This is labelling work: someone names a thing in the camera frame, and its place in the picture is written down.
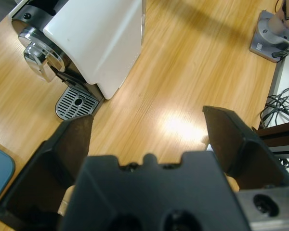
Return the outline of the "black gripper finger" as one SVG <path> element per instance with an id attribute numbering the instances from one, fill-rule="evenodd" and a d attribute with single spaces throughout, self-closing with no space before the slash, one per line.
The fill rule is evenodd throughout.
<path id="1" fill-rule="evenodd" d="M 209 144 L 223 172 L 242 190 L 289 186 L 289 173 L 264 141 L 232 110 L 204 106 Z"/>
<path id="2" fill-rule="evenodd" d="M 93 116 L 63 121 L 43 141 L 0 199 L 0 221 L 12 229 L 57 229 L 66 190 L 88 155 Z"/>

